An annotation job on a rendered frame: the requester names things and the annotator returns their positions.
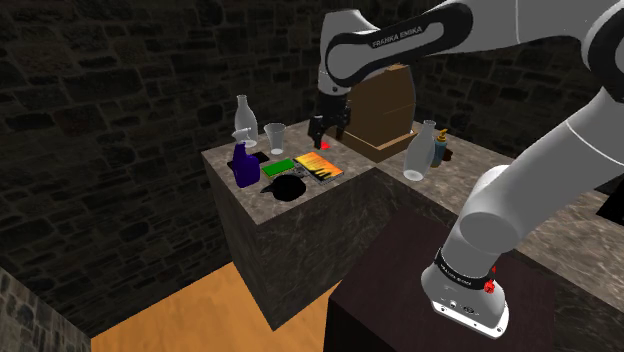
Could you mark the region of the clear glass cup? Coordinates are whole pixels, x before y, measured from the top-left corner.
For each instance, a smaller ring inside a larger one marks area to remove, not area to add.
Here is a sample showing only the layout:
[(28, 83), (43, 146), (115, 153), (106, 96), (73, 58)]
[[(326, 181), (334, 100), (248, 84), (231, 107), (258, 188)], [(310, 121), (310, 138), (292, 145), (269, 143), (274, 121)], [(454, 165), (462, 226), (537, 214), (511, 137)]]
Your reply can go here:
[(284, 134), (286, 125), (283, 123), (268, 123), (264, 126), (264, 131), (269, 140), (270, 153), (280, 155), (284, 151)]

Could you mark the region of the orange and black book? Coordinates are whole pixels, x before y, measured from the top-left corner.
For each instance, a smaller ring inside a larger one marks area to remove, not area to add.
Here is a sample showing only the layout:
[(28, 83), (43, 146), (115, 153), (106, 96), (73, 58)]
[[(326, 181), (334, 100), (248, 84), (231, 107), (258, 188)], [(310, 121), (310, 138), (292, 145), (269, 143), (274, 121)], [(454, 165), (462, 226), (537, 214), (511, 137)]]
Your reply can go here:
[(344, 175), (344, 171), (316, 152), (309, 152), (294, 158), (320, 185), (327, 184)]

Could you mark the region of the tall clear glass bottle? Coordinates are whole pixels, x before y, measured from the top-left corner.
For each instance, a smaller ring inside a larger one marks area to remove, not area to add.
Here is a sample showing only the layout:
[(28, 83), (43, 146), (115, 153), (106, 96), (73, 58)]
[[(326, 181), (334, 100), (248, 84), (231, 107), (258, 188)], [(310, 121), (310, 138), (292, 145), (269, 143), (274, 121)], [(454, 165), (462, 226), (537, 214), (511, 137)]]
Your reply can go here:
[(235, 113), (235, 129), (240, 130), (248, 128), (249, 131), (248, 137), (245, 140), (245, 147), (255, 147), (258, 140), (258, 125), (256, 116), (248, 104), (246, 95), (238, 95), (237, 104), (238, 107)]

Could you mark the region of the blue spray bottle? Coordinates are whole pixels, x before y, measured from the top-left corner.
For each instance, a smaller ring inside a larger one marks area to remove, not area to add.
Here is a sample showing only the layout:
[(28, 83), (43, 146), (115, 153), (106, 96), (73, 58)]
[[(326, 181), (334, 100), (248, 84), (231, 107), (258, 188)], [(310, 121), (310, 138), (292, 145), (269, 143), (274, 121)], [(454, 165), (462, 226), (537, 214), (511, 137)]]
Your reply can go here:
[(232, 157), (232, 171), (239, 188), (245, 188), (260, 180), (258, 159), (246, 152), (246, 141), (249, 139), (250, 128), (236, 130), (232, 136), (236, 145)]

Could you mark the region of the brown cardboard box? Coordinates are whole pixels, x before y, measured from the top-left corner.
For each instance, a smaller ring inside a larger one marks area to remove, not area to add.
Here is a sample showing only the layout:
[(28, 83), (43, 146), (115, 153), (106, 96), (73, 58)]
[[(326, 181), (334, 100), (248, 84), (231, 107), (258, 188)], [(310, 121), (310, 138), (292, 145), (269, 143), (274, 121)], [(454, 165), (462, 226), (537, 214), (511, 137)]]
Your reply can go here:
[(414, 137), (416, 95), (411, 68), (393, 65), (347, 95), (350, 123), (339, 139), (373, 162), (404, 150)]

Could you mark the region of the green sponge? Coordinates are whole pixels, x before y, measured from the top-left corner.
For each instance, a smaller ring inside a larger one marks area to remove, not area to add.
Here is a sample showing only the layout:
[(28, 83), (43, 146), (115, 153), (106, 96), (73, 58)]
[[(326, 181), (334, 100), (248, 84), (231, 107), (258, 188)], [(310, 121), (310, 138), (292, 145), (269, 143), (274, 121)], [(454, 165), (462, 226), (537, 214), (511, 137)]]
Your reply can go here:
[(294, 167), (295, 164), (291, 159), (284, 159), (262, 167), (261, 171), (268, 179), (273, 179), (274, 177), (292, 170)]

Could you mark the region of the teal soap dispenser bottle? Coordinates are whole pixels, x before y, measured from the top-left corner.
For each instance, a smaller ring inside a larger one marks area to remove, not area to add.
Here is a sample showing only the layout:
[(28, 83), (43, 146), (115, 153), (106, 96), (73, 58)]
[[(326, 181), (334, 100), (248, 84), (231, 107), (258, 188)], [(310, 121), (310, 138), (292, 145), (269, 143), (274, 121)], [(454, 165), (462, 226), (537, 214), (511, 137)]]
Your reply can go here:
[(439, 167), (443, 161), (447, 146), (446, 133), (447, 129), (442, 129), (435, 139), (434, 158), (430, 165), (431, 168)]

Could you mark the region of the dark robot stand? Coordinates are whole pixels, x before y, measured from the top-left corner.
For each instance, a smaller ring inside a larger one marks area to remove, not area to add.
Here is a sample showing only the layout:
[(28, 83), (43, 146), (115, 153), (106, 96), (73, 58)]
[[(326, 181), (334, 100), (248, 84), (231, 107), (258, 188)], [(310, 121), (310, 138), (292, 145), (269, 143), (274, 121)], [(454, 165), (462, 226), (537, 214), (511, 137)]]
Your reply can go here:
[(500, 338), (434, 311), (421, 273), (448, 232), (399, 210), (330, 295), (323, 352), (555, 352), (554, 285), (512, 252), (496, 262), (510, 310)]

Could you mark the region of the black phone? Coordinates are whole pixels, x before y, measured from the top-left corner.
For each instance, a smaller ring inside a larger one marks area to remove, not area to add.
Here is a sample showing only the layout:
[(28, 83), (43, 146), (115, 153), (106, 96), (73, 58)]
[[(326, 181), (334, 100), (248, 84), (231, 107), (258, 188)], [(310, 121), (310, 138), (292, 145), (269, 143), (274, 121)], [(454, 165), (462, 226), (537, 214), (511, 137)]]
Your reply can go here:
[(247, 154), (244, 150), (233, 154), (233, 159), (227, 163), (234, 174), (248, 175), (260, 172), (260, 164), (269, 160), (263, 152)]

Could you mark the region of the black pan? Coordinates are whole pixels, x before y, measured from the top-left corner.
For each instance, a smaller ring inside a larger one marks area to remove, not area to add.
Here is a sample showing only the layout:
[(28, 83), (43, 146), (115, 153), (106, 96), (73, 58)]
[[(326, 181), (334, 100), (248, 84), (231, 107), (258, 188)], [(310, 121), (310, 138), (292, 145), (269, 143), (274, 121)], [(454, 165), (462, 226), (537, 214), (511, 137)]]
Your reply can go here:
[(261, 193), (272, 193), (276, 200), (290, 202), (307, 190), (306, 184), (296, 175), (280, 175), (270, 185), (264, 187)]

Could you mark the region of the clear glass vase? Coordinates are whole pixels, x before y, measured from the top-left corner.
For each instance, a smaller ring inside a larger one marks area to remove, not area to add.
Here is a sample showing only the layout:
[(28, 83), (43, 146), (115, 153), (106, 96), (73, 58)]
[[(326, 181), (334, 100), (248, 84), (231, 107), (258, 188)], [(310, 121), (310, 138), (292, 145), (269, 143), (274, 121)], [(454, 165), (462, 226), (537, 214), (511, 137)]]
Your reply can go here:
[(436, 122), (424, 120), (421, 130), (410, 142), (404, 160), (403, 175), (410, 181), (422, 181), (430, 168), (435, 153), (433, 139)]

